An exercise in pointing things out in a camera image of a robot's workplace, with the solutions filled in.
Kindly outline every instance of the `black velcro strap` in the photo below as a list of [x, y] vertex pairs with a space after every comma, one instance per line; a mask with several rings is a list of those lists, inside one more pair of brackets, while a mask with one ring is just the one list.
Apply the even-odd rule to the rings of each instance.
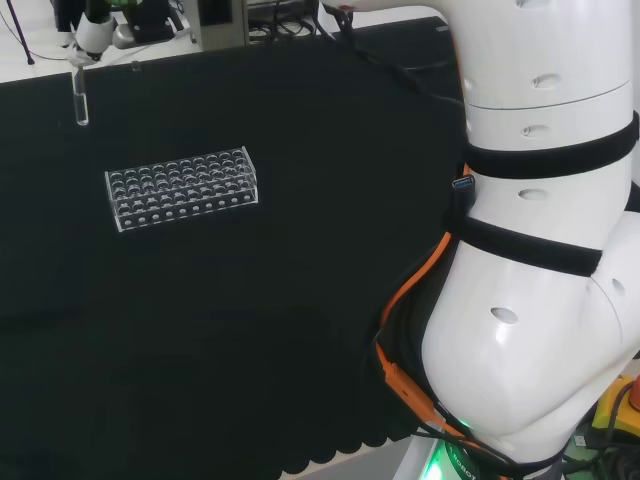
[[554, 272], [590, 277], [602, 258], [601, 250], [532, 237], [463, 215], [447, 215], [445, 227], [482, 251]]
[[553, 178], [590, 172], [606, 167], [631, 153], [640, 137], [640, 117], [608, 137], [569, 147], [505, 152], [467, 144], [464, 160], [471, 170], [494, 178]]

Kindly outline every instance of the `black tablecloth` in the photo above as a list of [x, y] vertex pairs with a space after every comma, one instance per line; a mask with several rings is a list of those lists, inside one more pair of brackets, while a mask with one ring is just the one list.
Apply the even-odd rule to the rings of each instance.
[[[439, 25], [362, 41], [431, 63]], [[86, 72], [86, 128], [68, 76], [0, 86], [0, 478], [275, 479], [408, 435], [361, 360], [463, 112], [319, 38], [140, 67]], [[259, 205], [116, 231], [105, 170], [242, 145]]]

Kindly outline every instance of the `orange cable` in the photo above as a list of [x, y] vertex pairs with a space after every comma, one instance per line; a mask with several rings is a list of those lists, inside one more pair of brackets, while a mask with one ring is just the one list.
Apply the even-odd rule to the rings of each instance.
[[[471, 174], [471, 169], [467, 165], [465, 165], [463, 175], [466, 176], [470, 174]], [[440, 243], [438, 243], [438, 246], [436, 247], [434, 252], [431, 254], [431, 256], [427, 259], [427, 261], [424, 263], [424, 265], [422, 265], [422, 267], [420, 267], [418, 271], [414, 273], [409, 278], [409, 280], [407, 280], [398, 289], [396, 293], [393, 294], [393, 296], [391, 297], [389, 302], [387, 302], [386, 306], [382, 311], [382, 318], [380, 321], [381, 327], [383, 327], [387, 322], [387, 320], [389, 319], [389, 316], [391, 315], [391, 310], [393, 310], [393, 307], [395, 307], [396, 304], [400, 301], [400, 299], [402, 299], [402, 297], [404, 297], [407, 294], [407, 292], [409, 292], [413, 287], [415, 287], [416, 284], [420, 282], [420, 280], [422, 280], [429, 273], [429, 271], [433, 268], [433, 266], [436, 264], [436, 262], [440, 259], [442, 254], [445, 252], [450, 242], [451, 242], [451, 234], [449, 232], [445, 232], [445, 234], [442, 236], [442, 239], [440, 240]], [[435, 413], [435, 406], [433, 405], [433, 401], [424, 392], [422, 392], [422, 390], [420, 390], [420, 388], [413, 382], [413, 380], [411, 380], [410, 377], [408, 377], [403, 372], [399, 371], [398, 366], [395, 363], [389, 362], [386, 355], [384, 354], [384, 351], [378, 344], [376, 344], [376, 351], [378, 353], [378, 358], [380, 359], [383, 370], [385, 372], [386, 382], [394, 391], [396, 391], [396, 393], [400, 397], [404, 398], [405, 401], [410, 402], [409, 406], [411, 407], [412, 410], [414, 410], [414, 412], [421, 418], [421, 420], [424, 423], [434, 422], [440, 427], [442, 427], [444, 431], [456, 437], [459, 437], [461, 441], [468, 443], [471, 446], [474, 446], [480, 449], [482, 448], [476, 443], [474, 443], [472, 440], [469, 440], [468, 438], [466, 438], [462, 433], [457, 431], [451, 425], [449, 425], [448, 423], [440, 419], [440, 417], [438, 417]], [[411, 395], [409, 395], [406, 390], [411, 390]], [[411, 400], [412, 399], [415, 400], [416, 397], [422, 397], [421, 404], [415, 404], [414, 402], [411, 402]]]

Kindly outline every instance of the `black fabric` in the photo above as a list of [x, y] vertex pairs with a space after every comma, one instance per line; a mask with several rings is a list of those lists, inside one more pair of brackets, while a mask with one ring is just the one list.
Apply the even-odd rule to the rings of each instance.
[[548, 150], [503, 152], [467, 142], [464, 158], [474, 172], [495, 178], [552, 178], [590, 172], [631, 153], [638, 141], [639, 121], [638, 113], [634, 112], [633, 121], [626, 128], [608, 137]]
[[447, 215], [445, 225], [459, 240], [482, 251], [555, 272], [590, 277], [602, 258], [601, 250], [532, 237], [471, 217]]
[[[363, 41], [430, 63], [439, 25]], [[440, 238], [463, 112], [315, 38], [85, 73], [84, 129], [51, 77], [0, 85], [36, 126], [0, 120], [0, 478], [269, 480], [408, 435], [361, 361]], [[105, 170], [240, 145], [259, 205], [116, 232]]]

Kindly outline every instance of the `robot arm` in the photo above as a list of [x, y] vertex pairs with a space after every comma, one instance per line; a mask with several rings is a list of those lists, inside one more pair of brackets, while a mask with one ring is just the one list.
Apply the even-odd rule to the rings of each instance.
[[68, 59], [74, 66], [87, 66], [100, 61], [113, 45], [127, 49], [164, 42], [174, 38], [168, 24], [171, 18], [176, 29], [182, 25], [168, 0], [128, 0], [122, 11], [128, 23], [118, 25], [111, 16], [111, 0], [87, 0], [76, 38], [69, 48]]
[[[602, 254], [578, 273], [463, 239], [426, 319], [422, 366], [444, 408], [519, 464], [557, 457], [640, 347], [640, 214], [624, 212], [637, 140], [631, 1], [324, 3], [440, 11], [475, 160], [467, 218], [502, 238]], [[629, 145], [605, 162], [594, 146], [623, 132]]]

